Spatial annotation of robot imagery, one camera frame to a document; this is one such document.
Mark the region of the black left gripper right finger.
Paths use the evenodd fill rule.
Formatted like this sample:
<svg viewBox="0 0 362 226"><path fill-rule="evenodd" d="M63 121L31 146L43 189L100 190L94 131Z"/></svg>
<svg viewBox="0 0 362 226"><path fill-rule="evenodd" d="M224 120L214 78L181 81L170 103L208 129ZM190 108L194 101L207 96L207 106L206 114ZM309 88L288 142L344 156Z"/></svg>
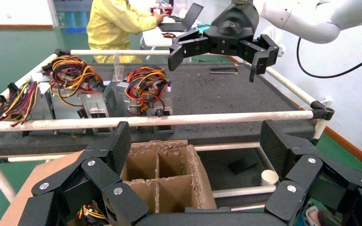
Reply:
<svg viewBox="0 0 362 226"><path fill-rule="evenodd" d="M264 211L296 223L310 199L343 215L345 226L362 226L362 172L326 157L309 140L284 133L272 120L261 125L260 146L280 178Z"/></svg>

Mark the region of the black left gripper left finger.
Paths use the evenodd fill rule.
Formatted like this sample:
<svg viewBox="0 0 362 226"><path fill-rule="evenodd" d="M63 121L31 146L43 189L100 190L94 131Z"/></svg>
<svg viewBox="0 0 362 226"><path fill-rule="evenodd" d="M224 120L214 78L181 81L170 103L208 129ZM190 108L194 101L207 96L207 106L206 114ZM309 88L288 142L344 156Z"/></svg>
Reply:
<svg viewBox="0 0 362 226"><path fill-rule="evenodd" d="M131 148L129 123L91 143L75 162L32 187L21 226L63 226L85 204L95 202L113 226L134 226L148 215L148 205L120 178Z"/></svg>

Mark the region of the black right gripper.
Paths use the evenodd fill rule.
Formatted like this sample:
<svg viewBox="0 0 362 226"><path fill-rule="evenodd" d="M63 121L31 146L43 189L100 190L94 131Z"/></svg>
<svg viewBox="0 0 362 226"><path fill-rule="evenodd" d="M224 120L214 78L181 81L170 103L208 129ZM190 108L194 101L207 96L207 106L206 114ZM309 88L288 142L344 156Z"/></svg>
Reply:
<svg viewBox="0 0 362 226"><path fill-rule="evenodd" d="M168 69L175 71L184 58L205 53L237 56L251 64L249 81L276 64L279 46L266 34L253 39L259 14L251 2L230 4L203 31L193 30L172 39Z"/></svg>

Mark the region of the seated person's hand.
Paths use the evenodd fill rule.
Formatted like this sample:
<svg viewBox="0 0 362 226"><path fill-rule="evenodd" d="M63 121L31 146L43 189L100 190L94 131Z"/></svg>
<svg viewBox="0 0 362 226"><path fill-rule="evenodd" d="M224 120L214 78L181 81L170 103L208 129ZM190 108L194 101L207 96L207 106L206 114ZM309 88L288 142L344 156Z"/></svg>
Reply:
<svg viewBox="0 0 362 226"><path fill-rule="evenodd" d="M156 24L159 25L163 22L165 17L168 17L168 14L158 14L157 12L153 12L152 14L156 18Z"/></svg>

